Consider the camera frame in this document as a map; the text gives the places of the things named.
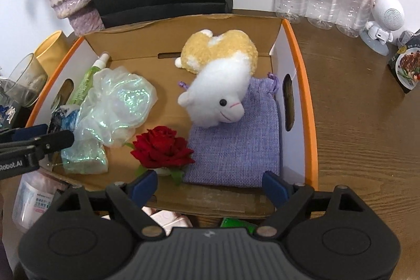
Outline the red artificial rose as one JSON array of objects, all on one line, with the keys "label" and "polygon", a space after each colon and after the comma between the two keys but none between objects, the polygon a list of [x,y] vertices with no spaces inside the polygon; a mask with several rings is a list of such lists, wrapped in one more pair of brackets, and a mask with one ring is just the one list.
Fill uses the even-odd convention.
[{"label": "red artificial rose", "polygon": [[130,154],[140,163],[137,176],[153,170],[171,176],[177,186],[183,181],[183,169],[195,163],[194,151],[188,147],[187,140],[167,126],[148,129],[125,146],[131,148]]}]

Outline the purple drawstring pouch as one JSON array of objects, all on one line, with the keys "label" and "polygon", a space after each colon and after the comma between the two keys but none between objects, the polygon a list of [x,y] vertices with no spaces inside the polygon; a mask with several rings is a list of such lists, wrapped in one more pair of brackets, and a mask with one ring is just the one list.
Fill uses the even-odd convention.
[{"label": "purple drawstring pouch", "polygon": [[281,142],[273,73],[251,79],[243,100],[245,114],[234,124],[208,129],[193,126],[188,147],[195,163],[184,169],[185,183],[259,188],[266,171],[281,171]]}]

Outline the iridescent plastic bag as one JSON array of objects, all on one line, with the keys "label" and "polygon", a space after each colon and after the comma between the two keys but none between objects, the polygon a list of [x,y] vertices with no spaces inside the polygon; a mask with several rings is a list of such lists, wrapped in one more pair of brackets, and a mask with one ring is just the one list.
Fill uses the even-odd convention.
[{"label": "iridescent plastic bag", "polygon": [[131,139],[156,102],[157,91],[144,77],[124,67],[96,72],[75,118],[75,141],[61,151],[65,172],[106,173],[105,148],[119,148]]}]

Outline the white pink label jar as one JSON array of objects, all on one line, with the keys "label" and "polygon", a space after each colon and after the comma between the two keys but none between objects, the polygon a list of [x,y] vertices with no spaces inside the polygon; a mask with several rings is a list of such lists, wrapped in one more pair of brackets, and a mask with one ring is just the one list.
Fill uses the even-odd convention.
[{"label": "white pink label jar", "polygon": [[17,228],[25,233],[51,206],[56,191],[67,188],[67,183],[43,171],[23,174],[12,213]]}]

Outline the clear glass cup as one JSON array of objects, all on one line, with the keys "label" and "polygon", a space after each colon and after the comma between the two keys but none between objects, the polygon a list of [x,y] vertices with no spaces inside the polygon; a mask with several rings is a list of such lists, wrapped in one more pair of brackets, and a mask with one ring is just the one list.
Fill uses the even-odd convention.
[{"label": "clear glass cup", "polygon": [[43,90],[48,75],[33,53],[25,56],[7,78],[1,78],[5,95],[22,107],[32,106]]}]

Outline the yellow ceramic mug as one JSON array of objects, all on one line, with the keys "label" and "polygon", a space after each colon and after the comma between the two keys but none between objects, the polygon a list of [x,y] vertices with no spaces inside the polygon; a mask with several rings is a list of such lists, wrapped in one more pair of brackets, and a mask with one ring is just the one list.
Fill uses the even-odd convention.
[{"label": "yellow ceramic mug", "polygon": [[34,55],[50,77],[69,50],[70,43],[67,36],[63,31],[57,30],[36,48]]}]

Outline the green spray bottle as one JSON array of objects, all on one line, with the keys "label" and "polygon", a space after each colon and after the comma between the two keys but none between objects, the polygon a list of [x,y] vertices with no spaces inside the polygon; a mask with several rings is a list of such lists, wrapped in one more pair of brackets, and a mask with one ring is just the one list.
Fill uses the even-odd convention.
[{"label": "green spray bottle", "polygon": [[83,76],[80,84],[77,89],[74,91],[74,94],[67,101],[67,104],[81,105],[86,98],[88,91],[93,86],[93,76],[105,69],[110,59],[108,52],[104,52],[88,69],[88,71]]}]

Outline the orange cardboard storage box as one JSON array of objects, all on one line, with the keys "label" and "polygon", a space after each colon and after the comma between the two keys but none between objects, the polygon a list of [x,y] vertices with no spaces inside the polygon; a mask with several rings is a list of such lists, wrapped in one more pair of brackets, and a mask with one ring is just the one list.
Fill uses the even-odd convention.
[{"label": "orange cardboard storage box", "polygon": [[104,188],[144,167],[160,176],[153,207],[185,214],[265,218],[270,171],[318,184],[312,100],[290,23],[275,17],[189,15],[80,38],[44,87],[28,120],[47,124],[65,80],[79,85],[103,53],[80,110],[75,146],[105,150],[107,171],[63,171]]}]

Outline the white yellow plush toy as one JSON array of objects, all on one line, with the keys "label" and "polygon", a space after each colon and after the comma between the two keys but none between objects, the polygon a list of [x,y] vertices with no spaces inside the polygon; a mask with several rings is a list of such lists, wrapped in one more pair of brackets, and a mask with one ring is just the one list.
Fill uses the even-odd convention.
[{"label": "white yellow plush toy", "polygon": [[257,48],[245,32],[195,32],[174,64],[195,75],[177,100],[194,125],[207,129],[242,119],[242,101],[258,66]]}]

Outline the white robot figurine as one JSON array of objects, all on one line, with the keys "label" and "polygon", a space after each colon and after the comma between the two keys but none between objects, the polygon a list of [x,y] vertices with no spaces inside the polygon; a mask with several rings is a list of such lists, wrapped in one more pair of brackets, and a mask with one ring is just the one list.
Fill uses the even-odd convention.
[{"label": "white robot figurine", "polygon": [[387,56],[393,32],[404,25],[405,13],[399,0],[374,0],[371,6],[374,20],[369,20],[360,33],[362,41],[374,52]]}]

